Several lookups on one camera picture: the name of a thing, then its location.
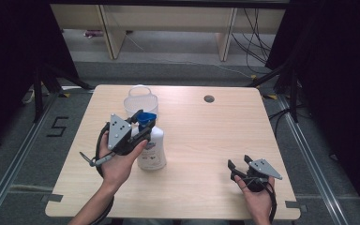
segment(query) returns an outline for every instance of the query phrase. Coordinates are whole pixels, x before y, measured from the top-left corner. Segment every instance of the round hole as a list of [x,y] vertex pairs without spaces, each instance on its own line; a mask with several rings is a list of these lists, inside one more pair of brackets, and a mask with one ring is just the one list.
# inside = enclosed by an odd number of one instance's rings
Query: round hole
[[205,96],[203,99],[208,103],[212,103],[215,101],[215,98],[213,96]]

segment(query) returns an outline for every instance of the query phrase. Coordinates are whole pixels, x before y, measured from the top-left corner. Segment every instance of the forearm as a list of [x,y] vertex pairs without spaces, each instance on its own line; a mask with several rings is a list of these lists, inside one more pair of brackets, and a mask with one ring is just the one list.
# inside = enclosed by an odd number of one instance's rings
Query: forearm
[[113,195],[118,189],[119,186],[108,185],[103,182],[95,195],[93,195],[69,224],[90,224],[95,221],[110,204]]

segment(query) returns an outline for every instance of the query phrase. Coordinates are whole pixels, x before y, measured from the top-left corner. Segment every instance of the blue cap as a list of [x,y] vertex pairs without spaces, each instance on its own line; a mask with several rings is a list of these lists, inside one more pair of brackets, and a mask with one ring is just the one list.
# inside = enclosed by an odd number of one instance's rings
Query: blue cap
[[139,122],[139,131],[142,131],[148,122],[156,120],[157,115],[150,112],[142,112],[137,116],[137,121]]

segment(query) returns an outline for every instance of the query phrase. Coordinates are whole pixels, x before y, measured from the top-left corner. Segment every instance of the white bottle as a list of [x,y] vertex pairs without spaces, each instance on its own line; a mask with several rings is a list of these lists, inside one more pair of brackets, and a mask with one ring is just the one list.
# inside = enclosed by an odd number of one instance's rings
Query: white bottle
[[[132,129],[132,136],[138,133],[138,127]],[[162,129],[153,127],[151,131],[151,141],[145,146],[145,148],[142,150],[142,153],[137,157],[137,164],[141,169],[151,171],[160,169],[166,165],[165,151],[163,149],[163,136],[164,133]]]

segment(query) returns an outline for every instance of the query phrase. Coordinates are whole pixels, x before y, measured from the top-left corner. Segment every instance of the human hand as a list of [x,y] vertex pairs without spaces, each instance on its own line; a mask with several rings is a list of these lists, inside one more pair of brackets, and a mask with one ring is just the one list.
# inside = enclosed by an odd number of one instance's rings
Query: human hand
[[[270,224],[269,217],[272,205],[269,193],[266,190],[252,192],[241,177],[236,175],[234,179],[244,194],[245,201],[247,202],[247,210],[255,223],[258,225]],[[268,183],[274,188],[274,177],[268,177]]]
[[[128,180],[131,167],[137,156],[143,151],[148,141],[140,142],[132,152],[126,156],[115,155],[101,165],[103,171],[103,185],[113,188],[114,192]],[[108,149],[108,131],[101,137],[99,156],[103,158],[111,151]]]

